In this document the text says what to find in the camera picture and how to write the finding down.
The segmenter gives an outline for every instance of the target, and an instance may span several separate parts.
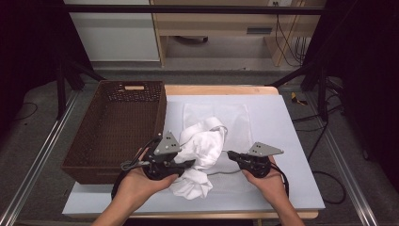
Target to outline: gray floor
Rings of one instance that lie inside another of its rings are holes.
[[[206,43],[171,39],[167,65],[164,68],[139,63],[139,70],[136,71],[131,71],[129,67],[111,71],[105,70],[109,68],[102,67],[98,68],[98,73],[112,80],[164,80],[167,84],[264,85],[276,81],[295,69],[286,64],[279,68],[272,66],[270,55],[266,51],[259,51],[260,49],[265,50],[262,38],[210,37]],[[67,218],[61,214],[73,180],[65,176],[59,166],[72,143],[73,135],[96,87],[96,82],[86,76],[84,79],[87,84],[84,90],[79,92],[76,105],[67,123],[54,143],[52,151],[46,156],[45,165],[40,169],[40,176],[32,189],[28,191],[26,200],[22,200],[24,207],[18,210],[19,215],[15,225],[61,225],[60,222],[79,225],[78,222],[92,221],[92,219]],[[307,93],[300,91],[298,88],[300,81],[299,77],[279,88],[292,119],[314,114],[312,105],[300,105],[291,101],[293,91],[300,100],[306,100],[310,104],[315,100],[315,91]],[[31,112],[35,113],[26,119],[15,121],[8,135],[0,140],[0,186],[2,187],[0,211],[2,213],[12,202],[56,122],[56,84],[53,82],[32,89],[26,94],[25,101],[34,103],[37,110],[35,111],[36,108],[32,104],[24,105],[17,118],[27,116]],[[332,108],[340,103],[339,98],[333,97],[328,107]],[[321,133],[320,129],[312,132],[308,130],[320,128],[320,126],[320,121],[317,119],[295,123],[305,154],[310,153]],[[342,182],[345,179],[334,157],[334,149],[338,149],[342,154],[377,223],[363,221],[365,218],[359,216],[361,215],[357,200],[359,196],[353,195],[348,189],[348,196],[343,203],[326,203],[327,208],[320,211],[318,218],[307,220],[307,225],[399,225],[398,193],[390,185],[376,162],[364,160],[356,133],[340,110],[330,113],[327,131],[318,144],[310,165],[312,170],[328,172]],[[333,179],[323,174],[314,176],[324,199],[337,201],[342,197],[342,189]],[[263,225],[276,223],[275,220],[263,221]]]

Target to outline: forearm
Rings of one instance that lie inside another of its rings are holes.
[[[115,197],[103,213],[93,222],[92,226],[120,226],[139,206],[129,199]]]
[[[279,215],[279,220],[281,225],[293,225],[293,226],[302,226],[305,225],[302,219],[299,217],[298,213],[291,205],[288,198],[281,199],[278,201],[271,202],[271,205],[276,210],[277,214]]]

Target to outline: aluminum rail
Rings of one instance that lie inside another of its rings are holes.
[[[325,15],[341,13],[332,8],[250,7],[250,6],[185,6],[185,5],[45,5],[45,10],[101,13],[204,13],[204,14],[278,14]]]
[[[36,181],[38,180],[38,178],[40,176],[40,172],[43,169],[48,156],[50,155],[51,151],[53,150],[53,147],[56,144],[56,141],[58,140],[58,137],[59,137],[60,133],[62,132],[62,129],[64,128],[64,125],[65,125],[68,117],[71,115],[71,112],[72,112],[73,106],[76,102],[78,94],[79,94],[79,91],[72,92],[72,95],[71,95],[69,101],[67,102],[68,108],[65,111],[63,117],[60,120],[56,121],[56,123],[54,124],[53,129],[51,130],[50,134],[46,138],[44,144],[41,146],[38,156],[36,157],[35,161],[33,162],[29,172],[24,177],[23,182],[21,183],[18,191],[14,195],[14,198],[8,205],[8,208],[1,216],[1,218],[0,218],[1,226],[13,225],[15,220],[17,219],[18,215],[20,214],[22,208],[24,207],[24,203],[26,202],[33,186],[35,185]]]
[[[307,99],[310,100],[311,108],[313,112],[317,113],[317,109],[315,107],[316,100],[315,98],[307,94]],[[323,122],[320,118],[318,119],[318,123],[323,126]],[[337,167],[337,171],[340,173],[341,178],[343,180],[343,184],[346,188],[346,191],[349,197],[352,200],[353,205],[355,206],[356,211],[358,212],[361,223],[364,226],[377,226],[378,222],[375,218],[372,208],[367,202],[361,188],[353,174],[352,170],[349,168],[345,159],[343,158],[342,152],[334,139],[334,136],[331,134],[329,129],[326,130],[326,143],[329,147],[329,151],[332,159],[334,160],[335,166]]]

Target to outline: white table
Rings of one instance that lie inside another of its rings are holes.
[[[276,155],[275,160],[288,177],[290,200],[298,214],[302,218],[315,218],[318,210],[325,208],[285,103],[276,89],[237,86],[166,86],[166,88],[168,109],[165,130],[170,130],[175,135],[179,135],[183,129],[181,118],[185,103],[247,105],[253,140],[284,150],[284,154]],[[63,214],[73,218],[98,216],[111,202],[111,189],[112,185],[76,183]],[[196,198],[191,201],[176,197],[166,189],[154,194],[132,214],[132,217],[277,218],[278,216],[257,189],[240,194],[211,190],[205,199]]]

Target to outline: black curtain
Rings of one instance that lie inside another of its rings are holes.
[[[65,58],[93,70],[68,12],[43,6],[62,0],[0,1],[0,136],[8,130],[32,88],[56,80],[56,68]],[[79,72],[69,69],[75,88],[82,87]]]
[[[339,5],[350,1],[333,1]],[[399,191],[399,1],[359,0],[325,68],[343,80],[343,104],[363,148]],[[331,18],[318,24],[306,57],[312,59],[330,34]]]

